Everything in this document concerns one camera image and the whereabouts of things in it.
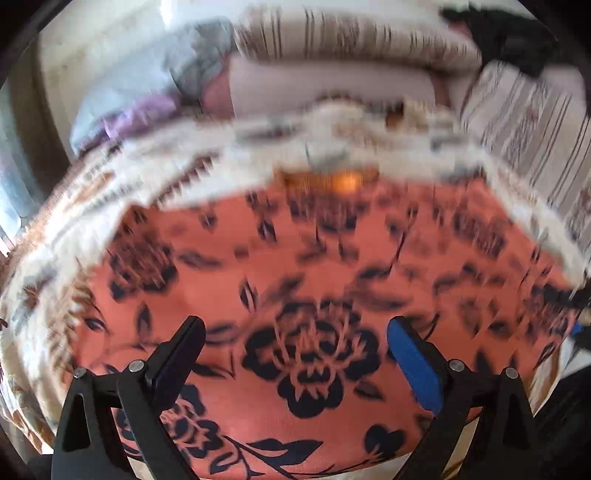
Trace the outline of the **orange black floral garment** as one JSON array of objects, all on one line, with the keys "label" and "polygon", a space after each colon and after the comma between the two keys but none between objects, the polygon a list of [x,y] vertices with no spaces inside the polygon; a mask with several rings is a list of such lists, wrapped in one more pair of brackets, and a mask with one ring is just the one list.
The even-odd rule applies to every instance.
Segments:
[{"label": "orange black floral garment", "polygon": [[483,180],[346,196],[274,185],[129,208],[74,354],[117,372],[200,318],[204,350],[161,416],[180,453],[205,479],[308,479],[402,456],[427,428],[391,319],[479,372],[531,378],[575,323],[543,299],[566,284]]}]

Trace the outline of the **black clothing pile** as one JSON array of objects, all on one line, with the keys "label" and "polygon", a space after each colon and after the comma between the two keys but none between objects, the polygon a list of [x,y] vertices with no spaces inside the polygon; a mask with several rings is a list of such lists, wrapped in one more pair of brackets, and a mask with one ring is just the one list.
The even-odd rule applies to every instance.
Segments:
[{"label": "black clothing pile", "polygon": [[568,62],[558,39],[536,19],[473,5],[441,7],[439,15],[470,34],[484,65],[499,61],[537,78],[547,66]]}]

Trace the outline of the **cream leaf-pattern plush blanket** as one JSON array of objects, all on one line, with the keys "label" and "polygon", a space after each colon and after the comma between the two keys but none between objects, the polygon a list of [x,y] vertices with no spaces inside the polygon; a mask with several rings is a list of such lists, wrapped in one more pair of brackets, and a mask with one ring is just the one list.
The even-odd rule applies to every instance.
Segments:
[{"label": "cream leaf-pattern plush blanket", "polygon": [[482,169],[511,215],[580,282],[589,257],[541,195],[469,137],[434,149],[434,140],[460,133],[449,110],[417,103],[410,110],[397,127],[343,100],[276,119],[181,117],[75,162],[1,260],[2,416],[36,451],[51,451],[91,271],[128,207],[193,207],[262,186],[276,168],[307,168],[312,153],[343,166],[376,165],[394,179]]}]

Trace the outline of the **striped floral pillow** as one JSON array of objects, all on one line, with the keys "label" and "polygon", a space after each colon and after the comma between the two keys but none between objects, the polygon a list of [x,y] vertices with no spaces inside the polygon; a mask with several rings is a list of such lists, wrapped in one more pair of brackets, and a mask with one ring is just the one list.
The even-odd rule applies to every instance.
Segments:
[{"label": "striped floral pillow", "polygon": [[491,62],[473,85],[461,123],[528,182],[590,248],[590,116],[586,102],[511,65]]},{"label": "striped floral pillow", "polygon": [[249,9],[235,24],[243,56],[259,62],[364,60],[444,73],[478,70],[476,44],[446,24],[315,7]]}]

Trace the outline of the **lilac patterned cloth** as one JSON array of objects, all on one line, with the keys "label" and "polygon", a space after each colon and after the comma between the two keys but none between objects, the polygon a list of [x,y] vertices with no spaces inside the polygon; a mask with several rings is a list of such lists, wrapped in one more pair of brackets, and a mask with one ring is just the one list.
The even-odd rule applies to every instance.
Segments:
[{"label": "lilac patterned cloth", "polygon": [[176,115],[181,107],[178,95],[151,94],[133,101],[104,117],[99,126],[109,140],[119,140],[143,131]]}]

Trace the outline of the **light blue pillow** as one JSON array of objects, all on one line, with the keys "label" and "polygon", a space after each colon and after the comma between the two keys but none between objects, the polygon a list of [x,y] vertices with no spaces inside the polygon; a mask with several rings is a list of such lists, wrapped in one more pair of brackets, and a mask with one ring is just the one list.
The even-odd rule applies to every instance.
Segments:
[{"label": "light blue pillow", "polygon": [[189,51],[179,45],[154,43],[111,67],[93,83],[81,102],[69,136],[73,152],[79,155],[94,142],[104,118],[146,97],[177,96],[177,79],[190,60]]}]

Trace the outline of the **grey cloth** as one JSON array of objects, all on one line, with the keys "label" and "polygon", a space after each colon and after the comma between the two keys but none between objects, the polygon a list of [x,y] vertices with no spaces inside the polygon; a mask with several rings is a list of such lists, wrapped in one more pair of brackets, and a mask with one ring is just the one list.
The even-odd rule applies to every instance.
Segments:
[{"label": "grey cloth", "polygon": [[188,24],[173,33],[167,65],[179,93],[200,97],[206,84],[221,73],[225,58],[235,49],[233,25],[216,18]]}]

